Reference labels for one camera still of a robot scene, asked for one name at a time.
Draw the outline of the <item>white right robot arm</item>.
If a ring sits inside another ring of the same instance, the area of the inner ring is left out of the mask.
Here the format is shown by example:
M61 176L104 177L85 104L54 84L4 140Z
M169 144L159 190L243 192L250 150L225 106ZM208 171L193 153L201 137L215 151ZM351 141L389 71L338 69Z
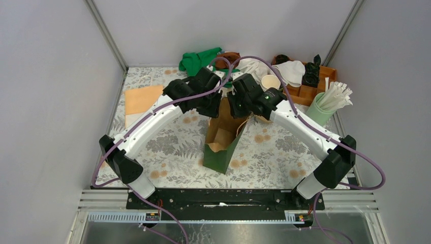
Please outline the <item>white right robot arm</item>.
M353 168L355 155L345 148L356 148L353 137L341 138L326 131L296 110L278 88L264 91L251 74L235 74L232 85L233 90L227 93L227 97L233 117L262 116L288 130L321 160L321 164L294 188L295 193L291 196L294 207L305 209L319 191L334 189Z

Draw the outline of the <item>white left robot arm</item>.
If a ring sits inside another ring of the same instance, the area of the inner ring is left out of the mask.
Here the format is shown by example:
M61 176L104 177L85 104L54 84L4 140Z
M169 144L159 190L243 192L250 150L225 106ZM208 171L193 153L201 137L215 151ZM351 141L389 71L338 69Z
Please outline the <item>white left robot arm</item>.
M195 109L208 117L217 117L227 76L223 72L204 67L195 76L171 81L155 103L124 131L99 140L103 162L117 178L138 195L138 202L146 209L156 206L155 186L143 172L136 157L164 126L184 113Z

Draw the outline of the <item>green paper bag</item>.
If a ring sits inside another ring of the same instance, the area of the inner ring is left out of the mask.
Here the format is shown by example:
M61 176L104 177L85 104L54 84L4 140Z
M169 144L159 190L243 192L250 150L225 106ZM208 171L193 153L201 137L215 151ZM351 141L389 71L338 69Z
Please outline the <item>green paper bag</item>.
M228 99L221 99L219 116L208 122L203 151L204 167L221 174L226 173L247 120L247 116L234 118Z

